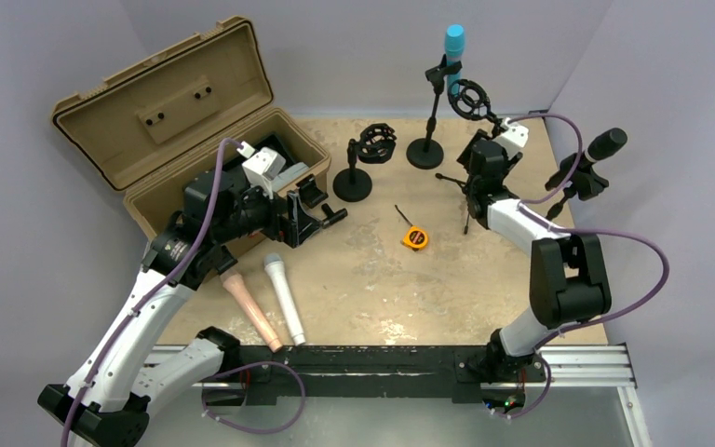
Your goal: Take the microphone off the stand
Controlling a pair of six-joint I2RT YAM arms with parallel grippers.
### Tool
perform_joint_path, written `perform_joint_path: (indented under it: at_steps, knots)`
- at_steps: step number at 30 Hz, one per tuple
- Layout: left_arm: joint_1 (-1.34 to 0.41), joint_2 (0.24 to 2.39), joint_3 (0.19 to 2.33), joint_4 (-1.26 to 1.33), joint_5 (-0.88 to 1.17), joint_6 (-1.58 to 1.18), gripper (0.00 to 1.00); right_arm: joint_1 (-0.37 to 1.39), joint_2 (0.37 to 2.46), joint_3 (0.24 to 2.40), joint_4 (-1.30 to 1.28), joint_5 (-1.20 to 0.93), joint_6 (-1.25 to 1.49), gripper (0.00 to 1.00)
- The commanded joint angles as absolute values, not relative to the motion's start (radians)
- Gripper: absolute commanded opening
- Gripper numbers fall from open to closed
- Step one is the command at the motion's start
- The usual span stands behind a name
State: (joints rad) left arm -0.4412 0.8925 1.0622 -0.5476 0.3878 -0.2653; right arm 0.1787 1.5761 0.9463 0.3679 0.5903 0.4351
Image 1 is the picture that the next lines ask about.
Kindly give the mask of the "white grey-headed microphone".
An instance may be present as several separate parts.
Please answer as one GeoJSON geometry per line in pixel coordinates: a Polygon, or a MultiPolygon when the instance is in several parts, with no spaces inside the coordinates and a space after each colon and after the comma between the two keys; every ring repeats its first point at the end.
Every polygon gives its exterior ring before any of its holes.
{"type": "Polygon", "coordinates": [[[263,259],[266,275],[270,278],[282,314],[294,345],[305,345],[307,340],[286,275],[286,266],[277,253],[269,253],[263,259]]]}

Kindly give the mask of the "black tripod shock-mount stand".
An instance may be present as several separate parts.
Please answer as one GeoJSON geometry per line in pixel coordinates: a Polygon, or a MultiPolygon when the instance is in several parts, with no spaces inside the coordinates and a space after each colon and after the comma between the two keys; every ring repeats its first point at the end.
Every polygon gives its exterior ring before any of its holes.
{"type": "Polygon", "coordinates": [[[510,197],[504,181],[513,168],[515,159],[493,140],[500,133],[498,127],[501,120],[492,112],[486,91],[477,82],[468,79],[460,79],[455,85],[458,87],[457,92],[448,95],[454,112],[468,121],[486,119],[492,124],[492,130],[487,131],[487,141],[474,145],[469,164],[470,173],[467,174],[466,180],[459,181],[439,172],[435,177],[456,183],[465,196],[468,218],[489,229],[490,206],[498,200],[510,197]]]}

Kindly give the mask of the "pink microphone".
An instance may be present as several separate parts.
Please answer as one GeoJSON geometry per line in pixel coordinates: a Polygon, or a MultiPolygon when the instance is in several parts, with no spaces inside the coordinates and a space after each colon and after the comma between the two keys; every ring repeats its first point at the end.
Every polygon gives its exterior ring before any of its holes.
{"type": "Polygon", "coordinates": [[[249,292],[244,278],[236,270],[230,269],[220,274],[219,279],[223,288],[235,298],[236,303],[246,314],[267,347],[273,353],[278,352],[283,347],[283,344],[272,324],[249,292]]]}

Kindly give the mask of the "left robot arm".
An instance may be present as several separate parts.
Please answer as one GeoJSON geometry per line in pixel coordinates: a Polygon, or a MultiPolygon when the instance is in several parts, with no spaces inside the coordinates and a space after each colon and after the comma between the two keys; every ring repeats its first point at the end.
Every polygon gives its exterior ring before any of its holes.
{"type": "Polygon", "coordinates": [[[325,209],[327,194],[313,176],[279,196],[222,169],[189,182],[182,207],[149,244],[128,298],[86,362],[64,383],[47,385],[39,405],[62,426],[64,446],[133,446],[151,418],[184,387],[213,376],[227,381],[240,368],[240,343],[208,327],[180,353],[154,367],[145,361],[175,314],[205,279],[216,274],[272,351],[279,337],[236,271],[229,242],[261,233],[296,248],[339,222],[344,210],[325,209]]]}

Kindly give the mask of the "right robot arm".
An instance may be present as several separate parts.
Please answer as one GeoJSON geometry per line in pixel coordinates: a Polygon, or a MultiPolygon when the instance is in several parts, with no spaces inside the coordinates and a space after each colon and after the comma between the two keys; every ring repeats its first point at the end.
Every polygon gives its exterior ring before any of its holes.
{"type": "Polygon", "coordinates": [[[470,218],[530,257],[528,307],[492,333],[484,354],[465,362],[472,378],[489,383],[515,379],[546,337],[569,323],[587,323],[612,304],[599,238],[568,233],[505,186],[520,159],[485,130],[476,132],[457,159],[467,173],[461,190],[470,218]]]}

